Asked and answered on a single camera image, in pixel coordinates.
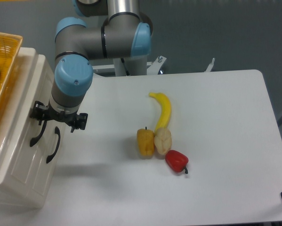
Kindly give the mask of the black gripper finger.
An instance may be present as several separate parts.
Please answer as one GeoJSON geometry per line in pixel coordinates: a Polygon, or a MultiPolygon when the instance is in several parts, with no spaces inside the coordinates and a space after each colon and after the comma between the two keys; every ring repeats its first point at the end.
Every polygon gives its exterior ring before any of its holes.
{"type": "Polygon", "coordinates": [[[48,119],[48,107],[40,101],[35,101],[29,117],[37,120],[38,125],[41,125],[48,119]]]}
{"type": "Polygon", "coordinates": [[[76,114],[69,122],[69,125],[71,126],[71,133],[73,133],[75,130],[85,130],[87,120],[87,113],[76,114]]]}

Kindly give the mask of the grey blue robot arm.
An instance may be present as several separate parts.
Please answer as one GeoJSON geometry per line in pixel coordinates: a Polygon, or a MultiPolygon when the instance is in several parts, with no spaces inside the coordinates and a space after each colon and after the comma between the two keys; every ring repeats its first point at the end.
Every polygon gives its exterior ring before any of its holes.
{"type": "Polygon", "coordinates": [[[129,75],[147,73],[152,29],[137,0],[75,0],[82,17],[106,16],[101,27],[89,28],[79,17],[58,22],[55,35],[55,74],[47,104],[34,103],[30,117],[43,128],[63,122],[72,130],[85,129],[88,115],[79,107],[91,86],[91,60],[118,59],[129,75]]]}

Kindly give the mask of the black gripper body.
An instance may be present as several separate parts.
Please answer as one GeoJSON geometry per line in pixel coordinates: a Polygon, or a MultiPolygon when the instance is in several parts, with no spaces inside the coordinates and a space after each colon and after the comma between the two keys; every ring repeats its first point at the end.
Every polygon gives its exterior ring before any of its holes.
{"type": "Polygon", "coordinates": [[[64,110],[62,110],[61,112],[57,112],[52,107],[49,107],[45,111],[44,115],[45,115],[45,120],[47,121],[54,120],[57,122],[65,123],[68,126],[72,126],[75,121],[75,117],[77,113],[74,112],[71,114],[66,114],[64,110]]]}

